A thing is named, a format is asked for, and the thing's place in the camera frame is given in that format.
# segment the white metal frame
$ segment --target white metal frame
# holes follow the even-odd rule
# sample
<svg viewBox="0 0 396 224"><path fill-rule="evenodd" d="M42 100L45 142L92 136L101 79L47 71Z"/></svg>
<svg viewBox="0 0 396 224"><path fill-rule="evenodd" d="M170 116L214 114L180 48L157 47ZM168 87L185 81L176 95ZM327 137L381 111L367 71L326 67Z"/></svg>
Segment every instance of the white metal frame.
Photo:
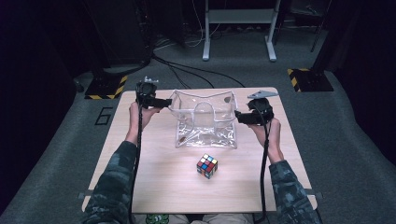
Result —
<svg viewBox="0 0 396 224"><path fill-rule="evenodd" d="M280 0L276 0L274 8L268 9L213 9L209 10L209 0L205 0L205 46L202 59L209 61L210 52L210 23L271 23L270 32L265 37L270 62L276 62L274 45L272 42L276 26Z"/></svg>

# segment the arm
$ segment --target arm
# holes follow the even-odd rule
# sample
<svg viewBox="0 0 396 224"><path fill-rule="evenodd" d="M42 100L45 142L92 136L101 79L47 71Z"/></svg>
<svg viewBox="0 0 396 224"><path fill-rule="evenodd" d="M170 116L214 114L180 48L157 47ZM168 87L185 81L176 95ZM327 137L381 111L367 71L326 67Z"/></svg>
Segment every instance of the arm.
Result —
<svg viewBox="0 0 396 224"><path fill-rule="evenodd" d="M152 115L160 110L160 108L143 108L142 128L145 128ZM111 156L105 171L100 176L85 209L86 216L82 219L82 223L128 223L137 152L138 123L137 103L132 103L129 130L125 141Z"/></svg>
<svg viewBox="0 0 396 224"><path fill-rule="evenodd" d="M263 146L265 142L264 128L257 125L248 125L248 127L253 130L259 143ZM268 159L271 162L269 170L278 221L279 223L320 223L303 186L280 150L280 127L278 119L272 119L271 123L267 124L269 130Z"/></svg>

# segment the table leg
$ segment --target table leg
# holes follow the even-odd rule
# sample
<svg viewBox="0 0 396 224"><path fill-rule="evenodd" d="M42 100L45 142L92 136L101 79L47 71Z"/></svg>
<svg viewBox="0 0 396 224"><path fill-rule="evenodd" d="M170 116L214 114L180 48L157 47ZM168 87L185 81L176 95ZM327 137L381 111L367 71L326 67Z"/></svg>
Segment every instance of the table leg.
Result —
<svg viewBox="0 0 396 224"><path fill-rule="evenodd" d="M276 27L276 18L277 18L277 13L279 11L279 5L280 5L280 0L276 1L276 5L274 7L274 11L272 14L272 19L271 19L271 26L270 26L270 33L265 37L265 43L267 45L267 50L268 50L268 56L270 58L270 62L276 62L276 55L275 55L275 50L274 50L274 45L273 45L273 36L274 36L274 30Z"/></svg>
<svg viewBox="0 0 396 224"><path fill-rule="evenodd" d="M209 61L210 52L210 34L209 34L209 3L205 0L205 45L204 45L204 55L202 59L204 61Z"/></svg>

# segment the yellow and black hazard tape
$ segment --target yellow and black hazard tape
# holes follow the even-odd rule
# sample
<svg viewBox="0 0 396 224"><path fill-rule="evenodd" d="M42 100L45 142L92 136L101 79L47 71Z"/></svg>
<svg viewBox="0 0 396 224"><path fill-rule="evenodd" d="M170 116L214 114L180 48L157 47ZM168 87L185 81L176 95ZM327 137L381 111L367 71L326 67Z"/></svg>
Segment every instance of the yellow and black hazard tape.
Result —
<svg viewBox="0 0 396 224"><path fill-rule="evenodd" d="M301 91L300 86L299 86L298 81L297 81L297 78L296 78L296 76L294 75L294 72L295 72L295 71L306 72L306 71L309 71L309 69L307 69L307 68L301 68L301 69L295 69L295 68L293 68L293 69L288 69L288 74L289 74L289 77L290 77L291 85L293 86L293 88L294 88L295 91Z"/></svg>
<svg viewBox="0 0 396 224"><path fill-rule="evenodd" d="M116 92L114 94L109 94L109 95L85 95L85 99L91 99L91 100L105 100L105 99L116 99L119 98L119 96L122 93L123 87L125 85L127 76L123 77L120 80L120 85L118 86Z"/></svg>

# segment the rubik's cube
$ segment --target rubik's cube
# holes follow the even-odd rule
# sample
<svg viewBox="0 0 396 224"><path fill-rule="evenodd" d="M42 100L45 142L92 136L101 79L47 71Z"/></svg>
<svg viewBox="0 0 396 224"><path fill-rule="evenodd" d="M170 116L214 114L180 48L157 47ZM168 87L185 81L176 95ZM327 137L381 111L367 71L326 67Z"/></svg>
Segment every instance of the rubik's cube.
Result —
<svg viewBox="0 0 396 224"><path fill-rule="evenodd" d="M197 163L197 172L210 179L212 175L218 170L218 161L205 154Z"/></svg>

